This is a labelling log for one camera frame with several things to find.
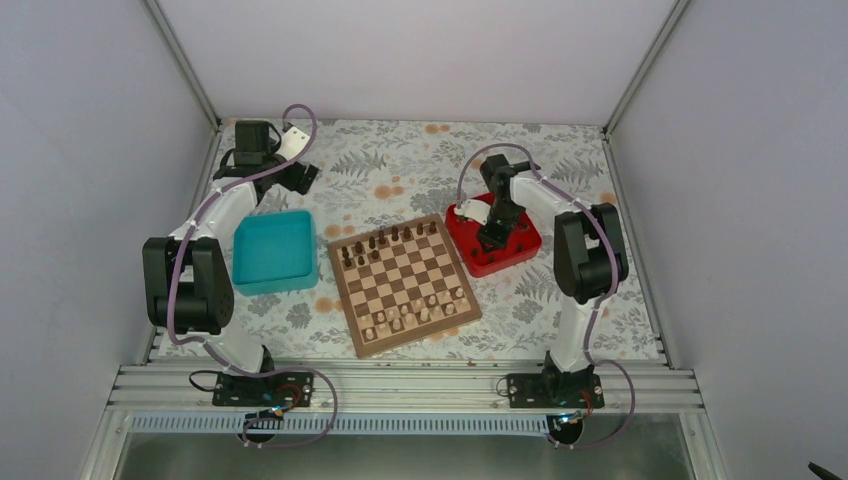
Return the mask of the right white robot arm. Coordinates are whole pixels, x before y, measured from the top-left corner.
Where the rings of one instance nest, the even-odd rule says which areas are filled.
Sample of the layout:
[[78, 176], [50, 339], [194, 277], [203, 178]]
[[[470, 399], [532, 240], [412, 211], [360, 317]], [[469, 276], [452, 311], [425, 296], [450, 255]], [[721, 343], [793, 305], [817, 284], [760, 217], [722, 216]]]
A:
[[563, 294], [559, 331], [542, 370], [514, 384], [516, 408], [575, 406], [589, 402], [599, 383], [588, 341], [603, 299], [627, 276], [622, 230], [609, 203], [586, 206], [542, 176], [532, 161], [512, 164], [489, 156], [481, 176], [493, 194], [487, 219], [477, 233], [481, 251], [508, 251], [519, 216], [531, 210], [553, 232], [553, 273]]

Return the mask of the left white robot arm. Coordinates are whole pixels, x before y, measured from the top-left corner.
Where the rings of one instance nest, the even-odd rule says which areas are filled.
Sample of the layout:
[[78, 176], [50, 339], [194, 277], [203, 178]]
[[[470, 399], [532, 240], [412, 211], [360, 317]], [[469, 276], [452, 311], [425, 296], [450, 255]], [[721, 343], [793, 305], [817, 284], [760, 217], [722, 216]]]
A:
[[169, 235], [142, 247], [150, 323], [164, 329], [172, 345], [196, 345], [226, 372], [241, 375], [238, 390], [255, 405], [276, 396], [279, 380], [268, 349], [232, 322], [234, 288], [224, 253], [272, 187], [308, 192], [319, 170], [301, 158], [314, 136], [288, 121], [236, 122], [234, 145], [200, 205]]

